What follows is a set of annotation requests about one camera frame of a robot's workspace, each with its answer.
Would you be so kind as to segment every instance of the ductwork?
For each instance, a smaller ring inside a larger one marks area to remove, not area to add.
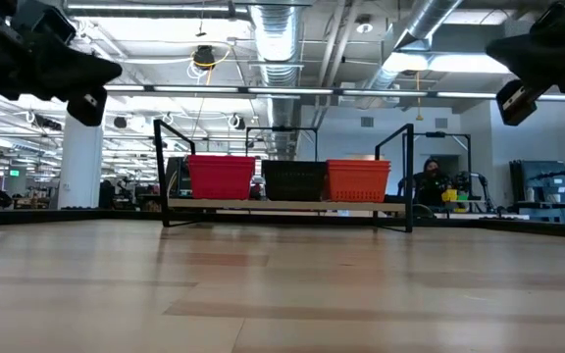
[[[63,10],[71,17],[250,21],[246,6],[66,1]]]
[[[429,39],[446,21],[463,0],[416,0],[411,9],[407,27],[394,43],[393,50],[418,40]],[[366,89],[385,90],[396,80],[400,72],[379,68],[364,86]]]
[[[254,35],[259,60],[264,62],[294,62],[298,59],[301,8],[293,6],[250,6],[254,23]],[[263,84],[270,87],[289,87],[298,84],[299,69],[285,66],[261,66]],[[270,126],[299,126],[300,103],[295,99],[268,99]],[[291,137],[275,133],[271,148],[279,159],[289,159],[297,141],[297,133]]]

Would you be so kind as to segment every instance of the wooden floor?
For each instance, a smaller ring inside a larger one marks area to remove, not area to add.
[[[0,227],[0,353],[565,353],[565,238]]]

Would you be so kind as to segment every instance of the red basket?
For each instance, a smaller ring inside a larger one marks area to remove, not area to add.
[[[328,189],[335,202],[383,202],[390,161],[328,160]]]
[[[193,198],[247,200],[255,162],[254,157],[189,156]]]

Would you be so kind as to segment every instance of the basket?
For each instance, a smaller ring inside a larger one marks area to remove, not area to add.
[[[331,201],[383,202],[389,161],[328,160]]]
[[[320,201],[325,162],[263,161],[265,193],[272,201]]]
[[[254,157],[189,156],[193,198],[247,200],[255,161]]]

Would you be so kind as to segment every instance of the black basket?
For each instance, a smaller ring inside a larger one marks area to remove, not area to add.
[[[326,162],[263,161],[265,193],[272,201],[320,201]]]

